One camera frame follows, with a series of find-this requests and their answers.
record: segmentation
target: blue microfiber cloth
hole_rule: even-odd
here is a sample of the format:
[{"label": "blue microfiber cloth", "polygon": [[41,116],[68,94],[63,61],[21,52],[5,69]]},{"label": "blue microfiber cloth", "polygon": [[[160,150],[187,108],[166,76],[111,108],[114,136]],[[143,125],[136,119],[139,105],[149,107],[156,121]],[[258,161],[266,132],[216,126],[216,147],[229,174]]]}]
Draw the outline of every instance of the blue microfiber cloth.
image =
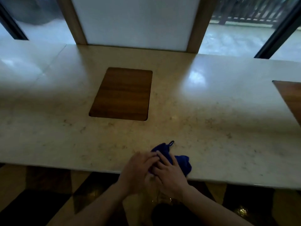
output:
[{"label": "blue microfiber cloth", "polygon": [[[162,143],[160,145],[158,145],[157,147],[154,147],[154,149],[152,149],[152,152],[156,152],[159,151],[162,153],[162,155],[164,155],[168,161],[172,163],[172,159],[171,156],[169,155],[169,147],[171,147],[171,145],[173,145],[174,141],[171,141],[169,144],[166,143]],[[191,171],[191,165],[189,163],[189,157],[188,156],[175,156],[175,158],[177,159],[179,166],[183,172],[183,174],[185,175],[185,177],[190,173]]]}]

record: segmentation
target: white marble surface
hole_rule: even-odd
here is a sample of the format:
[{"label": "white marble surface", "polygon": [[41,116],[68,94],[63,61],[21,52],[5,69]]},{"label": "white marble surface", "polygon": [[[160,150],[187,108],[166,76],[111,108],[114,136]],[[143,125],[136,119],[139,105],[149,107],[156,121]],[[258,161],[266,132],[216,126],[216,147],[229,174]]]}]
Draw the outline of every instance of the white marble surface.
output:
[{"label": "white marble surface", "polygon": [[[41,74],[15,52],[27,67],[0,53],[1,162],[119,172],[134,151],[175,140],[191,179],[301,188],[301,129],[272,83],[301,82],[300,63],[66,45]],[[153,71],[147,121],[88,116],[108,67]]]}]

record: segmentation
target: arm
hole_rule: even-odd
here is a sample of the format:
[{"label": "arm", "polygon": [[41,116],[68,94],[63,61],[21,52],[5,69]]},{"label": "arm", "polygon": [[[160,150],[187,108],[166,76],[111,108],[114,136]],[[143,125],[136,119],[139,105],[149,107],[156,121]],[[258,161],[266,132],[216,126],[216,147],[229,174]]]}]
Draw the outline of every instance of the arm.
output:
[{"label": "arm", "polygon": [[116,207],[130,194],[139,192],[144,186],[149,168],[159,160],[156,152],[136,153],[122,170],[118,181],[110,186],[94,202],[84,208],[67,225],[105,225]]},{"label": "arm", "polygon": [[157,154],[164,162],[164,164],[158,162],[158,168],[155,167],[153,170],[154,174],[157,175],[156,182],[161,192],[181,201],[206,225],[252,225],[190,186],[173,155],[170,154],[173,161],[173,165],[171,165],[160,152]]}]

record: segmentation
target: wooden railing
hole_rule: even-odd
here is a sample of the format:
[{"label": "wooden railing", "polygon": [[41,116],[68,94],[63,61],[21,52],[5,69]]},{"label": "wooden railing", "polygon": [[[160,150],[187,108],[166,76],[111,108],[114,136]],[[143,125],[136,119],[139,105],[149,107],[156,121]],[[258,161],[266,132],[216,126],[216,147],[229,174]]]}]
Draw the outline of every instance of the wooden railing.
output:
[{"label": "wooden railing", "polygon": [[298,0],[219,0],[212,15],[224,25],[226,21],[272,24],[277,26]]}]

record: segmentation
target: checkered floor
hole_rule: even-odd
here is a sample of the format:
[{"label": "checkered floor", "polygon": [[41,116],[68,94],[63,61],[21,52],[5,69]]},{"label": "checkered floor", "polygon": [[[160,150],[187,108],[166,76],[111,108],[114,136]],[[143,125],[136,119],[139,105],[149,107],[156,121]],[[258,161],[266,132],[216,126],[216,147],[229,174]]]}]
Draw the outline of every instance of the checkered floor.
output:
[{"label": "checkered floor", "polygon": [[[0,164],[0,224],[63,224],[93,202],[118,175]],[[201,193],[254,225],[300,225],[294,190],[190,181]],[[145,225],[141,195],[127,197],[108,225]]]}]

